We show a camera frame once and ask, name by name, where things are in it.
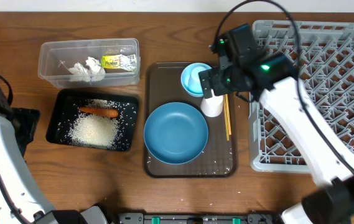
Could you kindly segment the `wooden chopstick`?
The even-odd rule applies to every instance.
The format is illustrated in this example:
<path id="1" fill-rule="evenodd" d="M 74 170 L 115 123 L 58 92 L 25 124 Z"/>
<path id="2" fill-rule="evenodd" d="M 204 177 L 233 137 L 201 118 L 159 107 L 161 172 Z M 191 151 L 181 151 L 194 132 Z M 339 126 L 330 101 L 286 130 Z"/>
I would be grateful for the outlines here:
<path id="1" fill-rule="evenodd" d="M 224 112 L 224 120 L 225 120 L 225 129 L 226 129 L 226 140 L 230 140 L 230 135 L 229 135 L 229 130 L 228 130 L 228 119 L 227 119 L 227 113 L 226 113 L 226 100 L 225 96 L 223 95 L 223 112 Z"/>
<path id="2" fill-rule="evenodd" d="M 225 95 L 225 104 L 226 104 L 226 115 L 227 115 L 227 122 L 228 122 L 228 134 L 231 136 L 230 109 L 229 109 L 229 100 L 227 94 Z"/>

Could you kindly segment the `light blue cup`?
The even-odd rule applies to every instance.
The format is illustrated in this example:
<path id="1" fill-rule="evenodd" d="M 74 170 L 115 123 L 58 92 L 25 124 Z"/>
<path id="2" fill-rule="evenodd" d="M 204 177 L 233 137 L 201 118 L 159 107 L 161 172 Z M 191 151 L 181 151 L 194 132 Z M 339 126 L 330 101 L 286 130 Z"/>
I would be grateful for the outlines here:
<path id="1" fill-rule="evenodd" d="M 206 69 L 207 68 L 202 65 L 196 65 L 191 69 L 187 83 L 187 87 L 190 92 L 197 95 L 201 95 L 203 93 L 202 86 L 200 84 L 200 77 L 198 74 L 202 71 L 205 71 Z"/>

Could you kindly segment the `pink cup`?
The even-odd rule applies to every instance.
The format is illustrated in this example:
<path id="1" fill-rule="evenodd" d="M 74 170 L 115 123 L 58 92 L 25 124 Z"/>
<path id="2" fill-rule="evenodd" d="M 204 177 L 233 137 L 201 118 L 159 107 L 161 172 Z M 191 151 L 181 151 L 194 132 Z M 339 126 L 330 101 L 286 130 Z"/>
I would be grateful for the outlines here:
<path id="1" fill-rule="evenodd" d="M 204 98 L 201 102 L 200 109 L 207 117 L 217 117 L 223 111 L 223 97 L 213 96 L 211 98 Z"/>

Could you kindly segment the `light blue bowl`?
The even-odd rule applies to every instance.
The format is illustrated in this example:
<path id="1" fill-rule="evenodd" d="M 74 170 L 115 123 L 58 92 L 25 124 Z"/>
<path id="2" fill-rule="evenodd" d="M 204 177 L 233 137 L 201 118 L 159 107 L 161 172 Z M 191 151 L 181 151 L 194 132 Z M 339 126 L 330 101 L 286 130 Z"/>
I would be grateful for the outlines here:
<path id="1" fill-rule="evenodd" d="M 209 65 L 207 65 L 205 63 L 191 63 L 190 65 L 188 65 L 187 67 L 184 68 L 184 70 L 183 70 L 183 72 L 181 74 L 181 84 L 182 84 L 183 88 L 185 89 L 185 91 L 189 95 L 194 96 L 194 97 L 202 97 L 203 93 L 201 95 L 194 94 L 194 93 L 190 92 L 190 90 L 187 87 L 190 71 L 196 65 L 202 65 L 202 66 L 207 68 L 206 70 L 211 69 L 211 66 L 209 66 Z"/>

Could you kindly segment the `dark blue plate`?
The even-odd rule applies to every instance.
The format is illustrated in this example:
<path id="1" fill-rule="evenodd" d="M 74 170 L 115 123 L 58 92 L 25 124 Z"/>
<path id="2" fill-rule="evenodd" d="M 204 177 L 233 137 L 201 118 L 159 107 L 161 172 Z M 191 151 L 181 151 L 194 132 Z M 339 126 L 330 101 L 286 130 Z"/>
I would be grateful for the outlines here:
<path id="1" fill-rule="evenodd" d="M 208 124 L 192 105 L 171 102 L 156 108 L 144 125 L 147 150 L 166 164 L 186 164 L 207 145 Z"/>

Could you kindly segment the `yellow foil snack wrapper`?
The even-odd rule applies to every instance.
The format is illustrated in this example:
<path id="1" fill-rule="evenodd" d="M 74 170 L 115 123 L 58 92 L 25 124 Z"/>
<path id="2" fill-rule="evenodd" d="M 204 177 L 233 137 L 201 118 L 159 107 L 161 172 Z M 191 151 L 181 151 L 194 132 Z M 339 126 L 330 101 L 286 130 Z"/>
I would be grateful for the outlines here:
<path id="1" fill-rule="evenodd" d="M 137 57 L 132 55 L 103 55 L 100 60 L 101 66 L 107 69 L 122 69 L 129 72 L 137 69 Z"/>

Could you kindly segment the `orange carrot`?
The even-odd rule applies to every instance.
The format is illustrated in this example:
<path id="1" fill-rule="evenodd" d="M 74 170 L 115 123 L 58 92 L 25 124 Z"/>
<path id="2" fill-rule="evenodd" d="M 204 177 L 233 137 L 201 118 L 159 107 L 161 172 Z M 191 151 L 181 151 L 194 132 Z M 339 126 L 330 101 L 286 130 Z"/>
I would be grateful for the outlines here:
<path id="1" fill-rule="evenodd" d="M 119 115 L 119 112 L 116 109 L 80 107 L 79 110 L 84 113 L 95 114 L 108 118 L 117 118 Z"/>

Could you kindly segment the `white tissue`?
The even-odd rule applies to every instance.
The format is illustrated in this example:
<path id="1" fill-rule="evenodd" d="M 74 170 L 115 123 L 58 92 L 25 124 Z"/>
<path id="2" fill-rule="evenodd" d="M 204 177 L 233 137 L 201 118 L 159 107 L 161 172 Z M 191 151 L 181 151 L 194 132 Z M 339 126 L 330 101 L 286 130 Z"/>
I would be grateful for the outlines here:
<path id="1" fill-rule="evenodd" d="M 90 71 L 80 63 L 76 63 L 72 68 L 69 68 L 68 71 L 72 74 L 70 76 L 71 82 L 91 81 Z"/>
<path id="2" fill-rule="evenodd" d="M 99 60 L 93 57 L 88 57 L 86 60 L 86 66 L 89 67 L 92 82 L 98 82 L 104 79 L 106 72 L 104 68 L 101 66 Z"/>

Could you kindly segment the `pile of white rice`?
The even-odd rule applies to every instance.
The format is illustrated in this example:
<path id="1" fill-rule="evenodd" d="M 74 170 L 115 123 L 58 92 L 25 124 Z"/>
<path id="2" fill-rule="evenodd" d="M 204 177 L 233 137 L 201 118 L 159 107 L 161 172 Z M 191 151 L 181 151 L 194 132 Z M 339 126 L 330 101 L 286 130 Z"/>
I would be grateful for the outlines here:
<path id="1" fill-rule="evenodd" d="M 84 113 L 80 107 L 116 109 L 117 118 Z M 138 106 L 132 102 L 70 97 L 53 131 L 53 143 L 109 151 L 131 148 Z"/>

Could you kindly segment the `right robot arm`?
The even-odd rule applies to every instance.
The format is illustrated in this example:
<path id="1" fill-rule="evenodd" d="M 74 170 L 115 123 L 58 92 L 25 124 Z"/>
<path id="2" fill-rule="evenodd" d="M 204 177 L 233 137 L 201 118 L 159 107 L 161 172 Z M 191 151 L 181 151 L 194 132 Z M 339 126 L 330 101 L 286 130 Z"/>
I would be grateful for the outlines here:
<path id="1" fill-rule="evenodd" d="M 247 24 L 217 33 L 219 67 L 200 72 L 206 98 L 247 91 L 299 150 L 318 191 L 283 211 L 284 223 L 345 223 L 354 215 L 354 153 L 315 107 L 298 69 L 283 53 L 267 55 Z"/>

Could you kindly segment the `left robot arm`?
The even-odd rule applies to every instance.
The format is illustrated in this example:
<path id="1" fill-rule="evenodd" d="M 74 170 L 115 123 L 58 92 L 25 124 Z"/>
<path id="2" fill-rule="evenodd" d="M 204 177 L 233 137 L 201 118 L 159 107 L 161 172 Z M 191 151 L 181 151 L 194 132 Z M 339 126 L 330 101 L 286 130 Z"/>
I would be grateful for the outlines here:
<path id="1" fill-rule="evenodd" d="M 40 113 L 13 108 L 13 92 L 0 87 L 0 223 L 111 223 L 96 204 L 83 212 L 57 210 L 40 190 L 24 159 Z"/>

